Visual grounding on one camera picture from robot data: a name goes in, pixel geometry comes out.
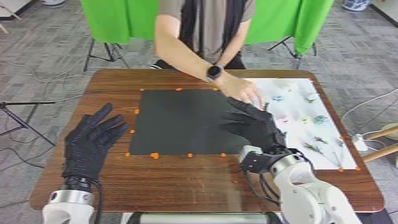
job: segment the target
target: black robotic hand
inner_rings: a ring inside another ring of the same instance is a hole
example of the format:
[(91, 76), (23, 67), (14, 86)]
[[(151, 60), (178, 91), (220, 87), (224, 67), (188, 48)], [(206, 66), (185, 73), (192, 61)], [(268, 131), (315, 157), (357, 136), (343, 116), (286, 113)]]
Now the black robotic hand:
[(231, 122), (222, 124), (220, 128), (249, 140), (252, 146), (263, 149), (263, 153), (279, 154), (279, 148), (283, 151), (286, 149), (286, 142), (272, 114), (235, 98), (229, 98), (228, 102), (245, 114), (228, 113), (224, 118)]
[(110, 111), (109, 103), (94, 115), (84, 116), (77, 129), (66, 136), (64, 178), (82, 177), (98, 180), (109, 150), (128, 129), (128, 124), (121, 123), (121, 115), (100, 124)]

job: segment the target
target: gray carpet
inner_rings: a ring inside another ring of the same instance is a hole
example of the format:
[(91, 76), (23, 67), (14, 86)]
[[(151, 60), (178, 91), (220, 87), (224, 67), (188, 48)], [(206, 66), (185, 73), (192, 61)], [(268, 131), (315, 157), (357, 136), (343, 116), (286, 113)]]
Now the gray carpet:
[[(82, 59), (87, 54), (91, 33), (84, 19), (78, 0), (69, 0), (62, 8), (50, 9), (34, 4), (21, 15), (23, 21), (5, 21), (11, 34), (0, 32), (0, 101), (61, 100), (82, 94), (93, 72), (100, 68), (123, 68), (121, 62), (107, 63), (94, 60), (91, 71), (82, 74)], [(251, 69), (290, 69), (293, 59), (279, 47), (272, 52), (272, 43), (256, 44), (244, 48), (244, 60)], [(132, 68), (148, 68), (155, 61), (153, 44), (144, 40), (132, 40), (123, 49), (123, 55)], [(32, 72), (4, 62), (32, 67)], [(73, 68), (64, 81), (46, 85), (62, 71)], [(363, 13), (347, 12), (339, 4), (332, 8), (325, 28), (318, 39), (318, 57), (306, 55), (302, 69), (316, 74), (339, 116), (368, 99), (387, 93), (398, 87), (398, 29), (371, 9)], [(398, 95), (375, 101), (347, 117), (345, 125), (350, 133), (364, 133), (396, 122)], [(39, 108), (32, 125), (55, 141), (68, 123), (78, 100), (59, 102)], [(27, 116), (29, 107), (11, 107)], [(0, 114), (0, 132), (14, 123), (7, 122)], [(13, 136), (0, 138), (0, 149), (13, 147), (23, 158), (30, 158), (50, 147), (29, 131), (18, 131)], [(45, 165), (50, 153), (32, 163)], [(398, 170), (393, 166), (395, 156), (368, 164), (371, 174), (386, 196), (386, 208), (398, 210)], [(0, 170), (20, 163), (11, 151), (0, 151)], [(0, 223), (41, 223), (41, 212), (34, 211), (29, 203), (7, 208), (2, 206), (27, 200), (41, 169), (21, 164), (0, 171)], [(398, 213), (391, 214), (398, 223)], [(119, 215), (107, 215), (103, 223), (117, 223)]]

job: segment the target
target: orange marker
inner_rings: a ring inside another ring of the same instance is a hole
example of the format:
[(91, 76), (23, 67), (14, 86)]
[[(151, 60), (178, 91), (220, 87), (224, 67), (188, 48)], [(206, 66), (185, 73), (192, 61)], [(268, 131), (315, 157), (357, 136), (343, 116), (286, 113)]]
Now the orange marker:
[(153, 152), (153, 153), (151, 153), (151, 158), (153, 158), (153, 159), (158, 159), (158, 157), (160, 157), (158, 153)]

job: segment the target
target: white wall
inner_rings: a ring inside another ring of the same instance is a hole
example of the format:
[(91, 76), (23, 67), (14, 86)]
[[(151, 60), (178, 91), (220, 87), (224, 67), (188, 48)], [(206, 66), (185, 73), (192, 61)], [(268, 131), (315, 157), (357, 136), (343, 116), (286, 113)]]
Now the white wall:
[[(0, 0), (13, 12), (29, 4), (32, 0)], [(9, 17), (9, 12), (0, 8), (0, 17)]]
[(398, 22), (398, 0), (373, 0), (373, 4)]

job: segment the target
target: wristwatch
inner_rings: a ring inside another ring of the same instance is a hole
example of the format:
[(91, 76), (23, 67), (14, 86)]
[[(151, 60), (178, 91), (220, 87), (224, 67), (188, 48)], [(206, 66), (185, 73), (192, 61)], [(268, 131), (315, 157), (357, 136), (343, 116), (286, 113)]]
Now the wristwatch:
[(208, 80), (213, 82), (220, 77), (224, 71), (224, 67), (220, 65), (213, 65), (208, 69)]

